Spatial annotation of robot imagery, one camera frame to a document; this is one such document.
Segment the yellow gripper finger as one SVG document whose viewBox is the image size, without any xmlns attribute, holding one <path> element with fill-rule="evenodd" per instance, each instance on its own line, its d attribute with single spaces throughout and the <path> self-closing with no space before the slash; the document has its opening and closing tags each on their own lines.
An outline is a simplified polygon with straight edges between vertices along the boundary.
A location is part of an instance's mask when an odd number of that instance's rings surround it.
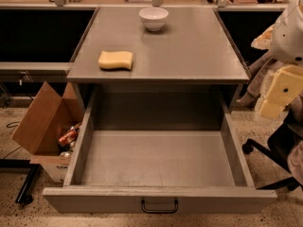
<svg viewBox="0 0 303 227">
<path fill-rule="evenodd" d="M 303 68 L 288 64 L 269 74 L 258 99 L 258 115 L 277 118 L 303 90 Z"/>
</svg>

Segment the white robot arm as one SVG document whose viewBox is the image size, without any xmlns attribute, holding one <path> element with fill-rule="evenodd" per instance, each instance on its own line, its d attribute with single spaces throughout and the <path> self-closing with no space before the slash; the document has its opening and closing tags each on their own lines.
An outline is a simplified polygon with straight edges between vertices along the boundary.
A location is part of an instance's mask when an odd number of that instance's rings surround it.
<svg viewBox="0 0 303 227">
<path fill-rule="evenodd" d="M 293 0 L 274 24 L 271 51 L 282 67 L 264 78 L 255 111 L 275 119 L 303 90 L 303 0 Z"/>
</svg>

